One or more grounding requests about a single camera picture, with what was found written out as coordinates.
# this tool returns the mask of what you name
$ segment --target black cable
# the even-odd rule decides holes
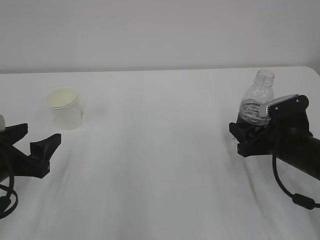
[[[14,190],[15,175],[10,162],[10,157],[3,149],[0,149],[0,155],[2,156],[2,158],[6,163],[7,171],[9,174],[9,186],[4,186],[0,184],[0,189],[6,191],[6,195],[0,197],[0,219],[3,219],[8,215],[10,215],[17,208],[19,200],[18,200],[18,194]],[[11,204],[11,200],[10,200],[11,195],[15,196],[15,202],[9,209],[7,209]]]
[[[0,184],[0,189],[6,191],[7,193],[10,192],[10,194],[15,196],[14,204],[9,209],[5,210],[4,212],[0,212],[0,219],[4,219],[5,217],[7,217],[10,214],[12,214],[13,211],[17,208],[19,200],[18,200],[17,192],[15,190],[11,189],[10,187],[7,187],[7,186],[4,186],[4,185]],[[2,198],[5,198],[5,199],[9,200],[8,203],[10,205],[11,201],[10,201],[9,198],[7,198],[6,196],[3,196]]]
[[[9,175],[9,188],[10,189],[14,189],[15,186],[15,175],[14,175],[14,170],[12,168],[12,165],[10,163],[10,158],[8,156],[8,154],[4,151],[0,149],[0,155],[2,155],[6,167],[7,167],[7,171],[8,171],[8,175]],[[6,191],[6,197],[10,198],[11,197],[11,192],[10,191]]]
[[[281,182],[279,175],[278,175],[278,170],[277,170],[277,154],[279,151],[279,146],[281,143],[282,137],[280,136],[278,138],[278,140],[275,143],[275,147],[272,153],[272,170],[273,170],[273,175],[274,178],[276,180],[276,182],[278,183],[279,187],[282,189],[282,191],[284,191],[285,194],[287,194],[291,199],[294,196],[291,192],[289,192],[286,187],[283,185],[283,183]]]
[[[301,207],[304,207],[306,209],[309,209],[309,210],[312,210],[313,208],[320,208],[320,203],[315,203],[315,200],[313,200],[312,198],[298,194],[298,193],[292,194],[291,192],[289,192],[288,189],[286,189],[286,187],[281,182],[279,175],[278,175],[278,170],[277,170],[277,154],[278,154],[282,139],[283,139],[282,136],[280,136],[278,138],[278,140],[275,143],[274,150],[272,153],[272,170],[273,170],[273,175],[274,175],[276,183],[279,185],[281,190],[292,199],[292,201],[295,204],[297,204]]]

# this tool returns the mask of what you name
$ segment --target white table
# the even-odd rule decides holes
[[[320,137],[320,78],[307,67],[275,67],[276,97],[305,94]],[[44,179],[17,177],[16,211],[1,240],[315,240],[319,210],[291,202],[270,156],[237,155],[228,132],[258,68],[0,75],[0,114],[28,123],[15,146],[61,132],[45,97],[79,90],[83,125],[62,131]],[[279,161],[293,192],[320,182]]]

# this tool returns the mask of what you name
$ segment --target paper cup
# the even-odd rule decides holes
[[[82,122],[79,94],[74,88],[60,88],[49,94],[47,105],[55,123],[64,130],[78,128]]]

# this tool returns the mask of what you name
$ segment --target bottle neck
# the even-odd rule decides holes
[[[275,74],[270,70],[259,70],[255,76],[254,83],[259,87],[272,87]]]

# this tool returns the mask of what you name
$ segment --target plastic water bottle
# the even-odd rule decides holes
[[[246,91],[241,101],[238,124],[262,127],[269,123],[269,117],[259,115],[259,106],[274,99],[272,89],[274,79],[275,74],[270,70],[262,69],[257,72],[253,85]]]

